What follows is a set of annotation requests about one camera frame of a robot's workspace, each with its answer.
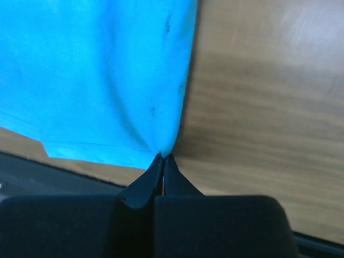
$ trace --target black robotic end effector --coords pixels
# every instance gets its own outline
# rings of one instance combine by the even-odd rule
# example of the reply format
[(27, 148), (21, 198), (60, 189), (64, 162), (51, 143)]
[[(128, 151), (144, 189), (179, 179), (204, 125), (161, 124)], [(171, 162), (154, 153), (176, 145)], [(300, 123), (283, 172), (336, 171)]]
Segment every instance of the black robotic end effector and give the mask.
[(0, 203), (0, 257), (298, 257), (282, 207), (266, 196), (204, 196), (158, 154), (117, 195)]

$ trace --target blue towel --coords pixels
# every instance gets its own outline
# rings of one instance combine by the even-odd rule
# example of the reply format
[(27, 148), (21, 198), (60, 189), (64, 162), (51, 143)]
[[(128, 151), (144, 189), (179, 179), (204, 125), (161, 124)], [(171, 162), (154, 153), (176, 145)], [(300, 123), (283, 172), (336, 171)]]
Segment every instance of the blue towel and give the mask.
[(197, 0), (0, 1), (0, 126), (147, 168), (181, 117)]

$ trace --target wooden table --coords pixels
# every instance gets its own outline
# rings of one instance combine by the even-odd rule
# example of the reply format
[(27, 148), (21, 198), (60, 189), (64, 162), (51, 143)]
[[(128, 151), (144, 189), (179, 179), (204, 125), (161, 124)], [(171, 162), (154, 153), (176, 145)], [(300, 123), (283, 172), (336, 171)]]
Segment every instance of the wooden table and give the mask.
[[(120, 184), (142, 170), (0, 149)], [(181, 171), (210, 195), (266, 194), (294, 230), (344, 243), (344, 2), (204, 0), (180, 135)]]

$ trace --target cloth fold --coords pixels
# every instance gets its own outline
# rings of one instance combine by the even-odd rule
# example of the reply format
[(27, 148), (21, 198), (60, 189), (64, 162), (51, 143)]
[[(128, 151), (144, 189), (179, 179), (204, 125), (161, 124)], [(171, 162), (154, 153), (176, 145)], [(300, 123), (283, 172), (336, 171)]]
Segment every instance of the cloth fold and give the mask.
[(181, 117), (197, 0), (0, 1), (0, 126), (147, 168)]

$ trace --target wooden surface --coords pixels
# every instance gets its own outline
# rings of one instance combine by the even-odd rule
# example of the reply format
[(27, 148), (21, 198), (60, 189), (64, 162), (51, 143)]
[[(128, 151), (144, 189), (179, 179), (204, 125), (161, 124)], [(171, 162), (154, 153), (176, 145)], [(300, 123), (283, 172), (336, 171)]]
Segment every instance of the wooden surface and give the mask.
[[(202, 192), (267, 194), (296, 231), (344, 243), (344, 2), (204, 0), (174, 154)], [(0, 149), (120, 184), (142, 170)]]

